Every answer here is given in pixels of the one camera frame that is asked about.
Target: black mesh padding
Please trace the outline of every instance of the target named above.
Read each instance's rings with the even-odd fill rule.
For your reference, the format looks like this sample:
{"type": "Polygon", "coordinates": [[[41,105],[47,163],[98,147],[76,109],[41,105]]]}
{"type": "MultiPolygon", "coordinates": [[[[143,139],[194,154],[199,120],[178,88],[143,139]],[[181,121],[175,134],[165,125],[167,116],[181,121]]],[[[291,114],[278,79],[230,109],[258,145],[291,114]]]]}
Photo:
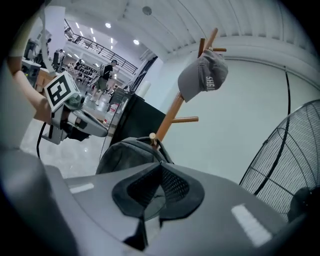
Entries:
{"type": "Polygon", "coordinates": [[[302,192],[320,185],[319,150],[320,100],[315,100],[297,109],[272,132],[240,185],[288,220],[289,211],[292,215],[304,205],[306,193],[302,192]]]}
{"type": "Polygon", "coordinates": [[[121,180],[114,186],[112,198],[123,214],[144,219],[144,212],[159,187],[165,197],[160,222],[189,216],[205,197],[199,181],[160,162],[121,180]]]}

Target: balcony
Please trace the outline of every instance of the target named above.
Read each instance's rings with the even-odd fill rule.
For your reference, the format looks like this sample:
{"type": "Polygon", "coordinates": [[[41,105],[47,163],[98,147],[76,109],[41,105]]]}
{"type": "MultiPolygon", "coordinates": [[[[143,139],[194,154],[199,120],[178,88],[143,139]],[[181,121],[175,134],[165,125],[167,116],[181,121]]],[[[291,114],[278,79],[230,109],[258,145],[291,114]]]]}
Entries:
{"type": "Polygon", "coordinates": [[[126,61],[124,58],[120,57],[104,46],[91,41],[90,39],[85,38],[81,35],[75,34],[66,20],[64,20],[64,37],[68,41],[73,42],[74,44],[77,44],[89,51],[95,52],[96,54],[106,58],[107,60],[116,60],[118,65],[124,70],[128,71],[130,74],[134,74],[138,69],[135,65],[126,61]]]}

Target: shorts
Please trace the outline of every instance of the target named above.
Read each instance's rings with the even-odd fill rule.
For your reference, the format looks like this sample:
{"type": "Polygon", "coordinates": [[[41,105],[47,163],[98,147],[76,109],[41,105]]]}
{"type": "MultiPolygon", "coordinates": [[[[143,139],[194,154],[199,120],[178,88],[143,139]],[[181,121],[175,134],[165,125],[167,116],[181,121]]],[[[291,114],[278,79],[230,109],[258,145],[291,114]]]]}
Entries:
{"type": "Polygon", "coordinates": [[[99,77],[95,88],[97,88],[98,90],[103,91],[103,90],[105,90],[107,88],[107,82],[108,82],[108,80],[106,80],[106,79],[104,79],[102,77],[99,77]]]}

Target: fan grille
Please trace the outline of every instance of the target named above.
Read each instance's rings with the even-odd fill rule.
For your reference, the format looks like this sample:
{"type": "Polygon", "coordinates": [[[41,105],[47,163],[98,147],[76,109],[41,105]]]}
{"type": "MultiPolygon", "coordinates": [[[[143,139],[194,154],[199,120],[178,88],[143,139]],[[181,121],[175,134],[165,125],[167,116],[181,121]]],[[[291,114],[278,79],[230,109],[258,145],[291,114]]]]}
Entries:
{"type": "Polygon", "coordinates": [[[319,187],[320,100],[283,120],[263,143],[240,185],[288,221],[293,195],[319,187]]]}

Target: paper roll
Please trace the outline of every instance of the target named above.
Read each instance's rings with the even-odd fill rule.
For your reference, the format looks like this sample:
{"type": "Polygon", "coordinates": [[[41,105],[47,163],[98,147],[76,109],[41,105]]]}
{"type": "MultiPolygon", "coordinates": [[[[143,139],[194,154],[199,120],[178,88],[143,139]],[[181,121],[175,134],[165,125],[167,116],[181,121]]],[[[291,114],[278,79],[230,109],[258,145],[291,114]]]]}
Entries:
{"type": "Polygon", "coordinates": [[[140,96],[141,98],[144,98],[150,86],[151,86],[151,83],[149,81],[144,81],[143,83],[140,84],[138,89],[135,91],[135,94],[140,96]]]}

